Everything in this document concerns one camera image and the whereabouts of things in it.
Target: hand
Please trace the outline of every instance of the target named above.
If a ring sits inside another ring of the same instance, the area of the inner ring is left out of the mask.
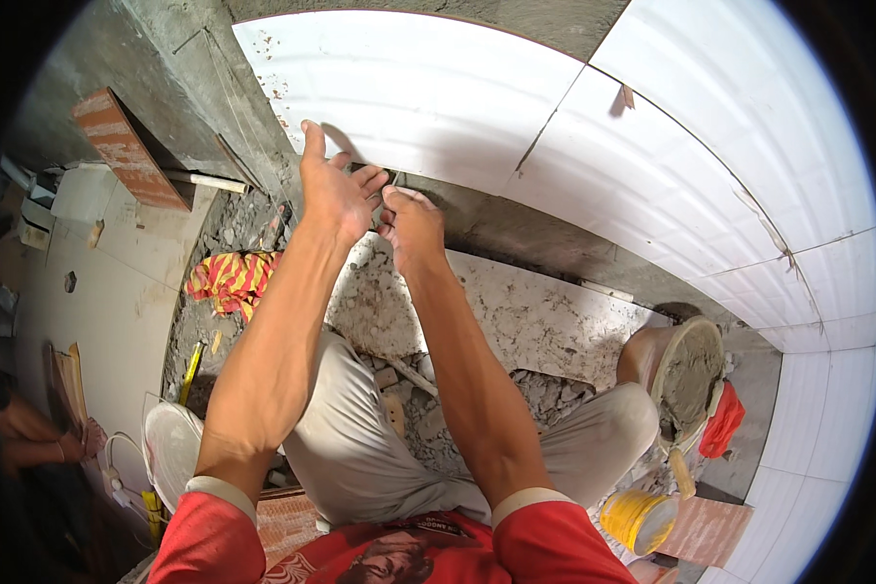
[[[379,166],[367,165],[350,176],[343,170],[350,154],[340,152],[325,161],[324,132],[314,122],[302,122],[305,150],[299,171],[305,198],[304,221],[334,229],[345,243],[353,246],[370,228],[374,208],[379,206],[377,191],[388,174]]]
[[[418,265],[444,262],[444,215],[424,194],[388,186],[383,189],[383,224],[376,233],[392,244],[392,261],[403,276]]]

